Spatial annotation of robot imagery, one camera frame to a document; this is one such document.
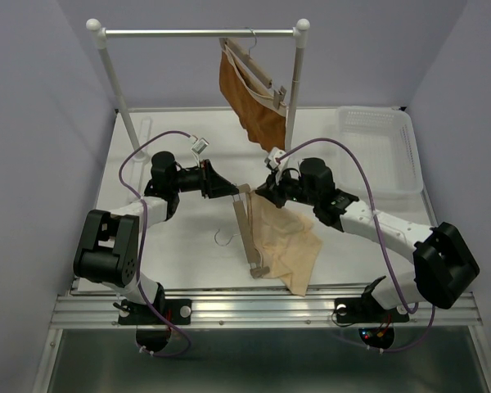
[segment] gray wall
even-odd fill
[[[491,344],[491,0],[469,1],[408,111],[435,212],[482,268],[474,288]]]
[[[113,119],[56,1],[0,1],[0,392],[31,390]]]
[[[301,104],[407,105],[462,12],[465,0],[58,0],[106,86],[85,29],[290,28],[311,21]],[[253,39],[244,41],[249,47]],[[294,42],[261,39],[252,55],[291,86]],[[226,105],[218,91],[219,45],[211,38],[116,40],[110,45],[130,106]]]

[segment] wire hook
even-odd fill
[[[229,238],[229,240],[227,241],[227,243],[225,243],[225,244],[221,244],[221,243],[218,243],[218,240],[216,240],[216,236],[217,236],[219,233],[220,233],[220,228],[218,228],[218,231],[216,231],[216,233],[214,234],[214,242],[215,242],[216,244],[218,244],[219,246],[221,246],[221,247],[225,247],[225,246],[227,246],[227,245],[228,245],[228,244],[231,242],[231,240],[232,240],[232,239],[233,239],[235,236],[240,236],[240,233],[235,233],[234,235],[231,235],[231,237]]]
[[[255,33],[255,31],[253,29],[251,29],[250,27],[246,27],[246,29],[251,30],[251,33],[253,33],[253,37],[255,37],[255,43],[253,44],[252,47],[250,47],[247,50],[247,54],[249,55],[249,57],[251,57],[251,49],[253,49],[254,47],[256,47],[256,44],[258,43],[258,40],[256,39],[256,33]]]

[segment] gray floor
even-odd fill
[[[398,328],[395,346],[422,328]],[[400,354],[336,340],[356,329],[191,332],[181,359],[140,355],[134,332],[64,333],[50,391],[66,392],[481,392],[484,381],[466,327],[436,327]]]

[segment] black bracket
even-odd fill
[[[431,304],[449,309],[480,273],[458,229],[448,223],[417,242],[413,252],[418,291]]]
[[[108,211],[91,210],[74,257],[74,274],[121,288],[128,285],[137,272],[138,224],[134,215],[113,218]],[[110,237],[115,238],[112,248],[100,245]]]
[[[164,311],[161,313],[164,318],[168,319],[172,324],[184,326],[191,324],[191,315],[183,317],[180,314],[180,309],[183,306],[191,308],[191,299],[165,299]],[[118,317],[118,324],[123,326],[135,325],[164,325],[164,323],[156,317],[147,305],[139,305],[129,300],[122,300],[117,309],[128,312],[128,316]]]
[[[342,324],[351,323],[381,323],[390,316],[393,323],[409,322],[408,314],[400,314],[396,309],[383,309],[372,292],[385,278],[377,278],[369,284],[359,297],[343,297],[335,299],[336,322]]]

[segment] brown garment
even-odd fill
[[[273,96],[244,70],[226,47],[220,61],[220,92],[238,115],[247,137],[267,152],[285,149],[286,105],[277,111]]]

